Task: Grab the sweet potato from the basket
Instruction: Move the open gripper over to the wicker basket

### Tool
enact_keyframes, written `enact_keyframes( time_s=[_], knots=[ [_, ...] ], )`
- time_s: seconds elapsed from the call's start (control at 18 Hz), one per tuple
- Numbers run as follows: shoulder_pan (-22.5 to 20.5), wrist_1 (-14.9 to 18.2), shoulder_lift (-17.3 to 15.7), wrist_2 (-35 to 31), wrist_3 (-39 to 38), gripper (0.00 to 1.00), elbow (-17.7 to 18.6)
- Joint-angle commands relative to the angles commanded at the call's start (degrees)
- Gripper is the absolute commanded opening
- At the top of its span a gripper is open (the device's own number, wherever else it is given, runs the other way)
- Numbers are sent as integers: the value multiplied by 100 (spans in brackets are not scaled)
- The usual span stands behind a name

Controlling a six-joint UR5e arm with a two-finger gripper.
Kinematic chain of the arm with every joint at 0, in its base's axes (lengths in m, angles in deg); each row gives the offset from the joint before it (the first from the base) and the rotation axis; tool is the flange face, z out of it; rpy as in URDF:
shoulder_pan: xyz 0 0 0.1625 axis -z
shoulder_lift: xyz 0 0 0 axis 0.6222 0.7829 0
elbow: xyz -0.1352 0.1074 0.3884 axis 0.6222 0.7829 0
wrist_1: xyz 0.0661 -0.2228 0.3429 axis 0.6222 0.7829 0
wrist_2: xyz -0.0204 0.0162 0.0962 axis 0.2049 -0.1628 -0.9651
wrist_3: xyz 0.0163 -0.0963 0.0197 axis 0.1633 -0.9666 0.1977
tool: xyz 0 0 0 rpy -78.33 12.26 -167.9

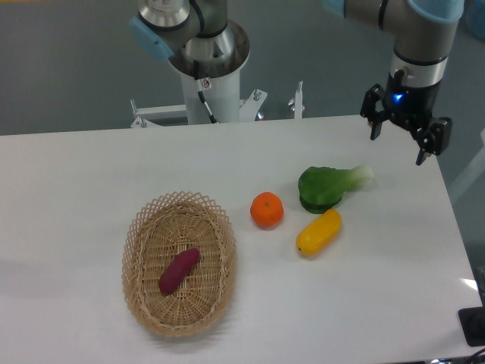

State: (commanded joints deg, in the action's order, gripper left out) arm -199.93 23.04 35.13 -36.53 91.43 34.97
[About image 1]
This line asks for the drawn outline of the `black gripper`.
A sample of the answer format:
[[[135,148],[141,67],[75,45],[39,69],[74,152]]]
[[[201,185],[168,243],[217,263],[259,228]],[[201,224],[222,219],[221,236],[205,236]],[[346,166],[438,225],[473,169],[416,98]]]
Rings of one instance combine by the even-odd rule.
[[[452,119],[433,117],[433,106],[441,82],[426,87],[405,86],[397,83],[393,75],[388,76],[386,90],[376,83],[365,93],[360,115],[366,118],[371,128],[371,140],[379,137],[382,123],[387,119],[395,125],[409,130],[419,150],[416,165],[422,165],[432,155],[440,155],[449,145]],[[377,106],[382,101],[383,110]]]

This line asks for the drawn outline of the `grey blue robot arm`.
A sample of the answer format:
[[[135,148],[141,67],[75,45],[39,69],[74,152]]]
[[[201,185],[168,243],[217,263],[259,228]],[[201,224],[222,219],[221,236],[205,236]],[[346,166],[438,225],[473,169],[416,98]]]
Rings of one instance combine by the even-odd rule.
[[[395,38],[385,86],[366,93],[360,114],[380,135],[389,121],[407,130],[419,147],[417,163],[448,145],[449,118],[433,105],[452,48],[461,1],[325,1],[346,19],[377,27]],[[225,1],[140,1],[130,31],[153,58],[179,73],[191,124],[240,121],[239,71],[249,58],[246,32],[227,16]]]

